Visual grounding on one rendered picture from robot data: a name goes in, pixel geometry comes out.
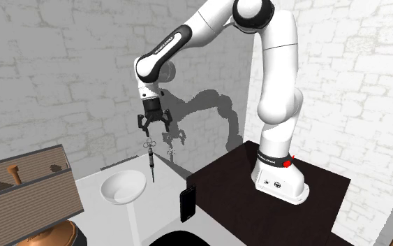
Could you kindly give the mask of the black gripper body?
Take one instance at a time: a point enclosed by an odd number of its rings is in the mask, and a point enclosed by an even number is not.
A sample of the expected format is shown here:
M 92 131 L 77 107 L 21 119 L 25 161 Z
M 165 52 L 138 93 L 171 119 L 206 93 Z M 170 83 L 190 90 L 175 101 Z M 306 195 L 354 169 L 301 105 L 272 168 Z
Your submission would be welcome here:
M 142 101 L 144 116 L 151 120 L 160 120 L 163 117 L 161 101 L 158 97 Z

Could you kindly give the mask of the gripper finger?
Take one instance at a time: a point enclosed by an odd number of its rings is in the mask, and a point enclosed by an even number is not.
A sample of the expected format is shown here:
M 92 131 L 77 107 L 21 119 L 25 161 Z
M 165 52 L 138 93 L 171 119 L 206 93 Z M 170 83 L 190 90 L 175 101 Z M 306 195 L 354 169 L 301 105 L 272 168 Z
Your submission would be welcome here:
M 170 123 L 172 122 L 172 115 L 171 115 L 171 113 L 170 113 L 170 111 L 168 110 L 168 109 L 166 109 L 164 112 L 163 112 L 163 115 L 162 115 L 162 117 L 161 117 L 161 121 L 164 123 L 164 125 L 165 125 L 165 130 L 167 131 L 167 132 L 169 132 L 170 131 Z
M 145 132 L 146 137 L 150 137 L 148 127 L 152 122 L 153 117 L 149 116 L 145 122 L 142 122 L 144 118 L 145 118 L 144 115 L 138 115 L 138 127 L 142 129 L 143 132 Z

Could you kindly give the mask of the white bowl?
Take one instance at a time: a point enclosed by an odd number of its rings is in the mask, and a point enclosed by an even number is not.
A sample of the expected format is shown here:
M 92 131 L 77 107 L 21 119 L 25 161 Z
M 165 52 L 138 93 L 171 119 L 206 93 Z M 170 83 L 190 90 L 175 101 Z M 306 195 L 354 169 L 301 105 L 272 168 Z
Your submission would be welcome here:
M 143 173 L 125 170 L 108 177 L 101 185 L 101 196 L 109 203 L 125 205 L 132 203 L 145 190 L 147 179 Z

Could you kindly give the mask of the black phone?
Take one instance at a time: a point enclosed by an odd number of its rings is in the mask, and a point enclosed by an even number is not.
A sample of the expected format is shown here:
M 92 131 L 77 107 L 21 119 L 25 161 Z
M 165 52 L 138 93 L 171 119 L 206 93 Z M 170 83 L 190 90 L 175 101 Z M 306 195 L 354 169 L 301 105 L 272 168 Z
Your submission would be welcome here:
M 182 191 L 179 195 L 180 202 L 180 221 L 184 223 L 195 214 L 196 207 L 196 186 L 192 184 L 190 187 Z

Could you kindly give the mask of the dark robot stand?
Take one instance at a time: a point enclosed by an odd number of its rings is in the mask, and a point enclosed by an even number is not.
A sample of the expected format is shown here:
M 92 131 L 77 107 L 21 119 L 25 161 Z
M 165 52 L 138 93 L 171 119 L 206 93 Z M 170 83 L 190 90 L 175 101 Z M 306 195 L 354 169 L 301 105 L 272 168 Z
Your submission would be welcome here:
M 353 246 L 332 233 L 350 179 L 296 159 L 310 194 L 292 205 L 255 188 L 257 149 L 248 140 L 190 175 L 197 205 L 246 246 Z

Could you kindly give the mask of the brown wooden shelf box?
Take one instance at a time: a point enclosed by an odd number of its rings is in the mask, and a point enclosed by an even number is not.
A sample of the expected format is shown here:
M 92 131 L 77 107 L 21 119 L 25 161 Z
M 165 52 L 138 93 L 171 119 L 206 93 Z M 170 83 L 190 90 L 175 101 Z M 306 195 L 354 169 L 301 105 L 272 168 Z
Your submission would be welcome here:
M 37 238 L 83 211 L 62 145 L 0 160 L 0 246 Z

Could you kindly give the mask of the brown round bin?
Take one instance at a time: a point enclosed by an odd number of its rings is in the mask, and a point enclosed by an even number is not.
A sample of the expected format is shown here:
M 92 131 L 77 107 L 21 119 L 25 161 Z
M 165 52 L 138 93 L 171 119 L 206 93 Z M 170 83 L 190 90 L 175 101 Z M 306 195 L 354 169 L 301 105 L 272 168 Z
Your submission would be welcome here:
M 74 222 L 66 220 L 16 246 L 87 246 L 87 238 Z

